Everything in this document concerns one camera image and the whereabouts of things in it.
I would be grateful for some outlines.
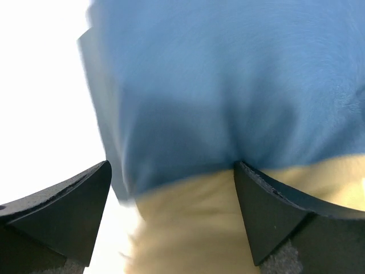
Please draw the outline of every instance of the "khaki pants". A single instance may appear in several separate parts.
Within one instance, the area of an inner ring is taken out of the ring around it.
[[[365,156],[263,172],[320,199],[365,211]],[[259,273],[253,265],[233,170],[171,184],[146,194],[137,206],[145,223],[127,273]]]

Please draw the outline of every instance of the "white background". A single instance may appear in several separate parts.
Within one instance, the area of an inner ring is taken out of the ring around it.
[[[0,1],[0,204],[105,159],[76,40],[88,0]],[[122,273],[139,218],[109,194],[85,274]]]

